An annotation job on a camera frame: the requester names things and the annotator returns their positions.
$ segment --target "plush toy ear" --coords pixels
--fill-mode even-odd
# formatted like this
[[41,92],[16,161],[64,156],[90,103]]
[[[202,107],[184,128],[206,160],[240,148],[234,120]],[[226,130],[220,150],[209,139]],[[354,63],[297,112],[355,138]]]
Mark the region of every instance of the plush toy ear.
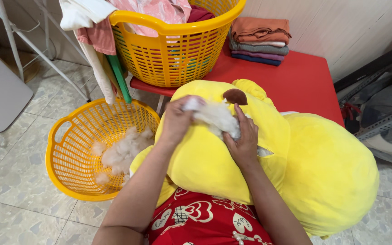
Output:
[[223,97],[232,104],[237,103],[238,105],[247,105],[246,94],[239,89],[231,88],[223,93]]

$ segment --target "yellow plush toy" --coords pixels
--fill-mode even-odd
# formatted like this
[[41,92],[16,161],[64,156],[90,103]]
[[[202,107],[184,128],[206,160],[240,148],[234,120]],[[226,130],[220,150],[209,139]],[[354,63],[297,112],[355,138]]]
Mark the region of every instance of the yellow plush toy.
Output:
[[[325,237],[360,221],[376,198],[379,174],[373,154],[340,125],[314,114],[282,116],[261,87],[244,79],[232,84],[193,81],[180,87],[172,100],[198,95],[221,102],[233,88],[246,95],[247,105],[240,107],[259,127],[258,146],[273,152],[258,157],[264,172],[308,235]],[[228,108],[234,115],[233,104]],[[157,139],[161,132],[162,121]],[[151,148],[136,157],[132,172]],[[190,126],[167,174],[158,206],[178,186],[252,205],[239,168],[207,125]]]

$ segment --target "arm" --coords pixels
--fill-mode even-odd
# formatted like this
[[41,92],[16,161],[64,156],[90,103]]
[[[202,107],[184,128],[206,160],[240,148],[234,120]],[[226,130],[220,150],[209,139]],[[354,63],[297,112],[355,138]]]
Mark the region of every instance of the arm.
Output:
[[302,225],[282,200],[258,162],[258,126],[243,114],[237,104],[235,111],[240,122],[241,138],[234,142],[228,133],[224,133],[223,137],[252,193],[253,204],[262,226],[277,245],[312,245]]
[[155,211],[170,158],[181,142],[193,115],[183,112],[188,96],[169,104],[160,139],[134,176],[123,186],[96,232],[92,245],[143,244],[142,232]]

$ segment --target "yellow laundry basket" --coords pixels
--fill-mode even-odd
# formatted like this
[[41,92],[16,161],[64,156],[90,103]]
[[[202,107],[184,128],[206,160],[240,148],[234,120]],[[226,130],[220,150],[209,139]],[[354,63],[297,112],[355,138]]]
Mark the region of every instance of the yellow laundry basket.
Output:
[[[213,68],[231,22],[246,0],[189,0],[216,17],[195,23],[167,24],[131,11],[110,15],[120,60],[139,80],[159,87],[179,87],[203,78]],[[124,23],[143,25],[158,32],[146,37],[128,32]]]
[[108,172],[101,157],[91,154],[93,142],[110,147],[133,126],[138,132],[149,126],[155,133],[158,114],[145,103],[133,99],[131,104],[117,99],[108,105],[98,99],[58,120],[48,136],[46,170],[54,185],[63,193],[83,201],[113,199],[124,183],[124,174],[111,175],[110,182],[99,185],[95,176]]

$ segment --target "green item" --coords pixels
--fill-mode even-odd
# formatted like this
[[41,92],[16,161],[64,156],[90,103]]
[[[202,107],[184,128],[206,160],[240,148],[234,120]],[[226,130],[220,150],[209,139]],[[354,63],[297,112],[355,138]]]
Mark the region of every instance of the green item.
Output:
[[119,58],[117,58],[117,55],[106,54],[105,56],[107,57],[108,62],[112,66],[114,75],[116,76],[117,82],[119,83],[120,90],[122,91],[125,102],[131,104],[132,98],[129,94],[125,78],[123,77],[124,71],[122,70],[122,66],[120,65]]

